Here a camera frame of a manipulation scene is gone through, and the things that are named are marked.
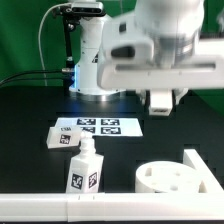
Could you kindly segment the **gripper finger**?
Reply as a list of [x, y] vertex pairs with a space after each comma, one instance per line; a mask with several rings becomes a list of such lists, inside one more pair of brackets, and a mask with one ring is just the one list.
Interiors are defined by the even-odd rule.
[[137, 90], [136, 94], [139, 97], [139, 100], [142, 105], [147, 106], [149, 104], [150, 94], [147, 90]]
[[175, 96], [175, 103], [179, 104], [180, 100], [188, 93], [187, 88], [183, 89], [175, 89], [174, 90], [174, 96]]

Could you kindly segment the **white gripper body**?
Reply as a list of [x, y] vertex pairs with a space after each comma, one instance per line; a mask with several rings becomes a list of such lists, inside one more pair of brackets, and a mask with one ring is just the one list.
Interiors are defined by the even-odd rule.
[[200, 40], [192, 57], [170, 68], [105, 60], [98, 64], [97, 84], [126, 90], [224, 88], [224, 39]]

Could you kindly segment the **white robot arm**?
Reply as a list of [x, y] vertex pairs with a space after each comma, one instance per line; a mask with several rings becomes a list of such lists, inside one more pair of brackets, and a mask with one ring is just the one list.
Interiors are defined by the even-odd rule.
[[190, 90], [224, 88], [224, 38], [201, 39], [204, 0], [136, 0], [100, 29], [94, 83], [165, 113]]

